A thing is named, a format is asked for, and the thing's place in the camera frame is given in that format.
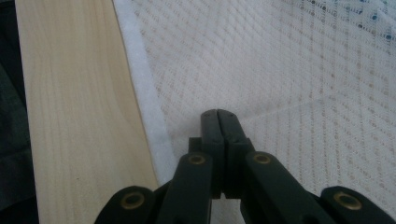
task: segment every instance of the white fabric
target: white fabric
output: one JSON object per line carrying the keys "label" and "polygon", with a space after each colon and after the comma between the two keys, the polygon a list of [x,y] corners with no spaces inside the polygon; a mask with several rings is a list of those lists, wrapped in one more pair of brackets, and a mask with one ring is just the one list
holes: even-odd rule
{"label": "white fabric", "polygon": [[[222,108],[309,191],[396,218],[396,1],[114,3],[161,183]],[[238,206],[214,201],[212,222],[243,223]]]}

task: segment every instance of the white surface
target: white surface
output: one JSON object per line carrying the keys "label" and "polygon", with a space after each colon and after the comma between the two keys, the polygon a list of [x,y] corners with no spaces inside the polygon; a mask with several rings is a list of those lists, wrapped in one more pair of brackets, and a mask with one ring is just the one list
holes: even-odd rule
{"label": "white surface", "polygon": [[[115,6],[162,183],[200,114],[223,108],[306,189],[355,189],[396,218],[395,1]],[[213,214],[242,220],[237,202],[214,202]]]}

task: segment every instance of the wood grain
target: wood grain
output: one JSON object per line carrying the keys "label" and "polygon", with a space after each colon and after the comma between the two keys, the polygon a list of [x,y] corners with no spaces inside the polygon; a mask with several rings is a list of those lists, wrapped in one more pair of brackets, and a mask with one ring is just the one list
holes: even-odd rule
{"label": "wood grain", "polygon": [[157,187],[114,7],[16,2],[41,223],[93,223],[117,190]]}

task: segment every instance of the light wood plank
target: light wood plank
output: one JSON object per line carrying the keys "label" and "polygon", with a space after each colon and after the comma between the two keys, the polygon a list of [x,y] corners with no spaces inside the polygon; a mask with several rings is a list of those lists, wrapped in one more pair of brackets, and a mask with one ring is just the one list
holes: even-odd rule
{"label": "light wood plank", "polygon": [[109,0],[17,1],[41,223],[93,223],[119,189],[157,187]]}

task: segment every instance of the brass rivet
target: brass rivet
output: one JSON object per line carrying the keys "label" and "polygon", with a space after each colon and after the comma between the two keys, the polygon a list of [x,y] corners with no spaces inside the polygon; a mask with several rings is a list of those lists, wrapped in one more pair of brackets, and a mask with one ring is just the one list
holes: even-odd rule
{"label": "brass rivet", "polygon": [[145,201],[145,196],[139,192],[125,194],[121,199],[121,206],[126,210],[132,210],[140,207]]}
{"label": "brass rivet", "polygon": [[205,162],[205,157],[199,155],[193,155],[189,157],[189,162],[195,165],[199,165]]}
{"label": "brass rivet", "polygon": [[360,210],[362,207],[361,202],[357,198],[342,191],[335,193],[334,199],[349,210]]}
{"label": "brass rivet", "polygon": [[253,160],[257,163],[261,163],[261,164],[267,164],[270,163],[271,159],[263,154],[256,154],[253,157]]}

